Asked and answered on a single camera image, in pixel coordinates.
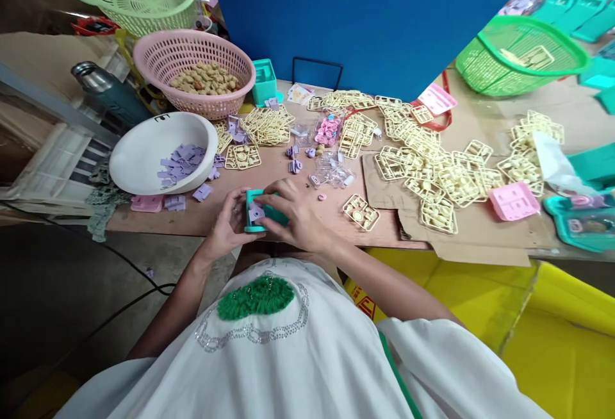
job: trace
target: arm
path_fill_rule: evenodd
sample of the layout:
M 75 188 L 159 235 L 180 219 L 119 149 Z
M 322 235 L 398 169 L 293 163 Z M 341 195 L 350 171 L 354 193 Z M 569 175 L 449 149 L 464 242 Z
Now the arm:
M 207 239 L 194 253 L 171 296 L 162 305 L 126 359 L 157 357 L 197 317 L 207 276 L 214 262 L 235 247 L 262 238 L 264 233 L 244 233 L 245 192 L 241 187 L 230 192 Z
M 257 220 L 286 243 L 316 252 L 330 260 L 355 280 L 385 314 L 400 320 L 444 318 L 461 322 L 435 297 L 412 280 L 393 270 L 326 228 L 310 210 L 305 197 L 289 180 L 274 182 L 256 199 L 284 213 L 288 225 L 282 227 L 269 218 Z

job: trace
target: hand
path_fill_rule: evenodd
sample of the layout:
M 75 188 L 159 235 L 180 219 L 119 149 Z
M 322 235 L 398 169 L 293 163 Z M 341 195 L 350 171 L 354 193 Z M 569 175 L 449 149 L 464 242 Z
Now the hand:
M 267 228 L 282 241 L 304 251 L 322 252 L 335 236 L 314 215 L 306 198 L 299 194 L 297 187 L 289 179 L 273 182 L 265 188 L 263 195 L 254 201 L 267 204 L 288 217 L 286 227 L 267 217 L 257 219 L 255 223 Z
M 265 236 L 265 232 L 243 232 L 245 227 L 245 192 L 247 190 L 251 190 L 251 188 L 236 188 L 226 195 L 216 223 L 195 253 L 195 259 L 198 258 L 211 266 L 216 259 L 229 254 L 237 246 L 256 241 Z

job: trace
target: person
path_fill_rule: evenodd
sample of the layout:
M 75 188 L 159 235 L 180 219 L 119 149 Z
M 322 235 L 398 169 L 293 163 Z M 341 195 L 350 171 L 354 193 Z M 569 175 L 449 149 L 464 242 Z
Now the person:
M 256 199 L 288 225 L 256 222 L 297 249 L 249 254 L 265 234 L 243 232 L 246 190 L 228 194 L 126 361 L 90 379 L 56 419 L 550 417 L 447 308 L 328 229 L 289 179 Z M 240 245 L 232 278 L 197 317 L 212 265 Z M 376 327 L 337 268 L 390 318 Z

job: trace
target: concrete floor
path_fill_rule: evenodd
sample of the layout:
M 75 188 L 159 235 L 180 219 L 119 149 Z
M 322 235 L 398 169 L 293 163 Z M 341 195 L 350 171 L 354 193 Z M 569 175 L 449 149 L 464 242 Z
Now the concrete floor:
M 107 244 L 142 270 L 154 269 L 154 280 L 164 284 L 177 281 L 201 239 L 108 233 Z M 0 353 L 4 359 L 0 383 L 42 363 L 54 363 L 114 311 L 151 289 L 116 255 L 57 227 L 2 227 L 0 251 Z M 232 255 L 217 262 L 201 310 L 214 301 L 234 262 Z M 615 264 L 560 261 L 556 265 L 615 295 Z M 85 381 L 122 361 L 164 300 L 152 294 L 127 310 L 71 356 L 64 369 Z

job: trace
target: green embroidery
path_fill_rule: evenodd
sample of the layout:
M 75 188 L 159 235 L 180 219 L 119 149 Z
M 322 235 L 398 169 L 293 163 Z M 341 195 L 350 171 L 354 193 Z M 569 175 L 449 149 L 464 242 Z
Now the green embroidery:
M 295 292 L 281 278 L 261 276 L 229 293 L 218 304 L 218 316 L 237 321 L 249 315 L 273 315 L 287 307 Z

